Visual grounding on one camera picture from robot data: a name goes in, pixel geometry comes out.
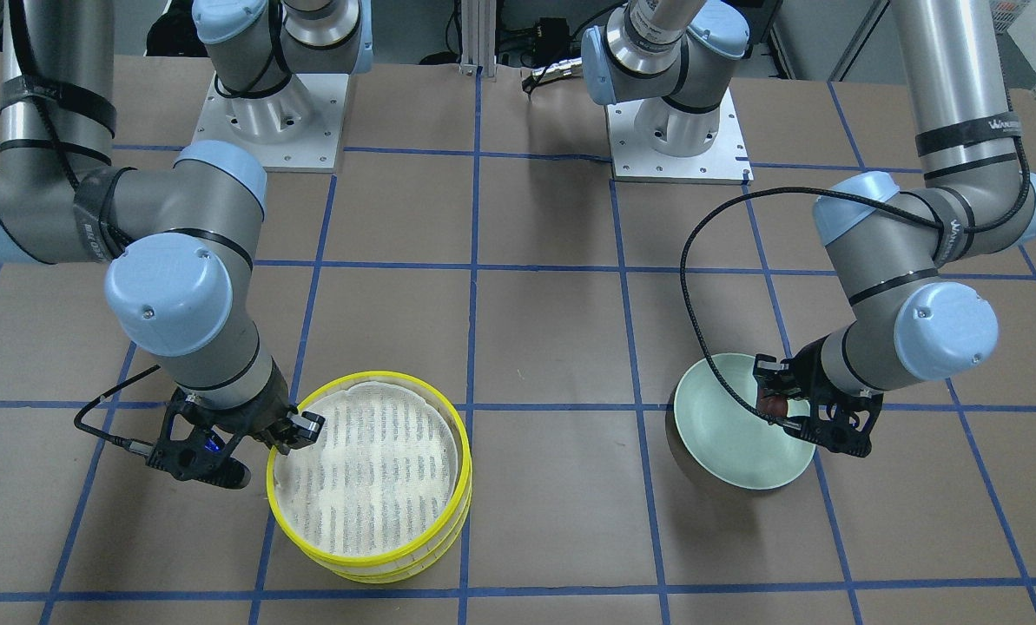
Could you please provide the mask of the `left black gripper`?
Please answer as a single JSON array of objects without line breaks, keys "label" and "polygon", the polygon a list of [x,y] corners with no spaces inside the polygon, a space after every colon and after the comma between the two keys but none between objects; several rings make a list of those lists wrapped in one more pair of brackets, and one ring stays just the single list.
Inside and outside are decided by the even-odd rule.
[{"label": "left black gripper", "polygon": [[759,391],[798,391],[808,401],[806,416],[787,416],[782,420],[785,434],[811,444],[831,443],[831,420],[822,419],[821,409],[835,403],[835,387],[822,364],[826,339],[805,345],[792,359],[778,360],[767,353],[753,359],[752,375]]}]

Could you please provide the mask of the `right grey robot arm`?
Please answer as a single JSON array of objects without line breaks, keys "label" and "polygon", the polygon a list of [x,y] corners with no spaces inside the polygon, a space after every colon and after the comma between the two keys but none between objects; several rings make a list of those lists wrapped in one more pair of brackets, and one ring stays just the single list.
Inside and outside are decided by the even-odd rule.
[{"label": "right grey robot arm", "polygon": [[264,167],[197,140],[167,170],[113,166],[113,7],[9,1],[0,88],[0,261],[108,266],[118,323],[176,383],[197,430],[274,450],[318,438],[244,308]]}]

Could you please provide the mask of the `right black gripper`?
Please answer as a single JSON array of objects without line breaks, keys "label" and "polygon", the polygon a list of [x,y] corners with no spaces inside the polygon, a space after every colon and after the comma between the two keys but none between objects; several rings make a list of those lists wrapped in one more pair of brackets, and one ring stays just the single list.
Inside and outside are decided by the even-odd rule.
[{"label": "right black gripper", "polygon": [[296,411],[278,365],[267,383],[243,405],[227,410],[228,434],[251,436],[270,450],[288,455],[318,442],[326,419],[315,411]]}]

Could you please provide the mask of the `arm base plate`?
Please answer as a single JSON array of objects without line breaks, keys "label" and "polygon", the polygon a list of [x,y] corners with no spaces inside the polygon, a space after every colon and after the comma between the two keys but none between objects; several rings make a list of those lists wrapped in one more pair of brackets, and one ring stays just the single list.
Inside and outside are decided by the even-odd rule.
[{"label": "arm base plate", "polygon": [[333,174],[352,77],[294,75],[276,94],[261,100],[225,98],[215,77],[192,142],[221,140],[243,147],[269,173]]},{"label": "arm base plate", "polygon": [[755,180],[732,92],[688,114],[660,98],[605,107],[616,181],[743,184]]}]

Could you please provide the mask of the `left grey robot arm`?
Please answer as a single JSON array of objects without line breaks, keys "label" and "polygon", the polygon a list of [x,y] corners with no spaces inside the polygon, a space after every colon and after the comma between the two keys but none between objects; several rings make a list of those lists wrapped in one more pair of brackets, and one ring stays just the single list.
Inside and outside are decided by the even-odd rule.
[{"label": "left grey robot arm", "polygon": [[[970,371],[999,337],[992,307],[944,280],[957,260],[1036,237],[1036,174],[1007,95],[986,1],[894,1],[921,188],[871,171],[824,189],[813,218],[855,319],[792,359],[756,356],[747,394],[706,353],[743,411],[796,439],[864,457],[883,396]],[[715,126],[743,55],[743,16],[711,1],[629,1],[586,29],[584,81],[597,104],[641,102],[668,155]]]}]

